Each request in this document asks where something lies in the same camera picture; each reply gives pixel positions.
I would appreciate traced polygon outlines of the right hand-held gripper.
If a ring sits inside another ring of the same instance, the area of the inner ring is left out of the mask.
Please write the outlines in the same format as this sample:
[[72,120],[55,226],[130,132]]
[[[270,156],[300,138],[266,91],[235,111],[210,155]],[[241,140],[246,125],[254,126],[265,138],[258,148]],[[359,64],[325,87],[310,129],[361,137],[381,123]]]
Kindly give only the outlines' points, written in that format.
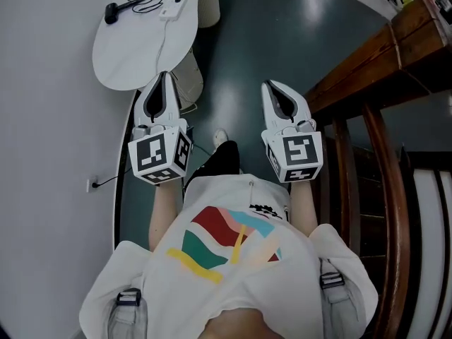
[[322,135],[304,97],[275,80],[261,84],[266,155],[281,183],[310,181],[323,167]]

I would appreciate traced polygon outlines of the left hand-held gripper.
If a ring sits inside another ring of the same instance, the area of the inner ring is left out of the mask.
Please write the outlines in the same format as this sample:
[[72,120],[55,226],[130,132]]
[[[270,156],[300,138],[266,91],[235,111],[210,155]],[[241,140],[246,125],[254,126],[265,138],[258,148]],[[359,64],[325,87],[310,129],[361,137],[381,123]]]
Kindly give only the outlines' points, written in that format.
[[188,124],[180,117],[179,93],[171,73],[159,73],[141,92],[135,103],[135,122],[154,123],[133,129],[128,143],[133,175],[149,184],[186,176],[192,141]]

